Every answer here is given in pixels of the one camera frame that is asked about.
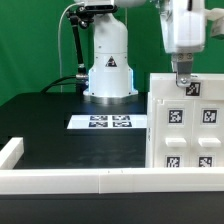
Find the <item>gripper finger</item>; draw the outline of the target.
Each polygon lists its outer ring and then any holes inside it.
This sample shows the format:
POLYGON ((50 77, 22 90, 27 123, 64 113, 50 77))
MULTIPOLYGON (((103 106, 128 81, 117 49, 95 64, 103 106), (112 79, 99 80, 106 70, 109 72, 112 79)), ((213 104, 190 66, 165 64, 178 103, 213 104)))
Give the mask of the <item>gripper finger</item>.
POLYGON ((176 85, 180 88, 189 87, 193 67, 192 53, 175 53, 171 57, 172 70, 176 74, 176 85))

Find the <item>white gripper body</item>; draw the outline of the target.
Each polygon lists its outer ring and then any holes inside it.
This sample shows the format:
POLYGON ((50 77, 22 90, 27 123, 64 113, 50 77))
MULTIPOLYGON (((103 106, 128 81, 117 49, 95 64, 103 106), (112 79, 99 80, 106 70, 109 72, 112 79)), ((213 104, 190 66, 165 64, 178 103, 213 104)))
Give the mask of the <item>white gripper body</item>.
POLYGON ((162 0, 160 21, 166 53, 197 53, 204 49, 204 0, 162 0))

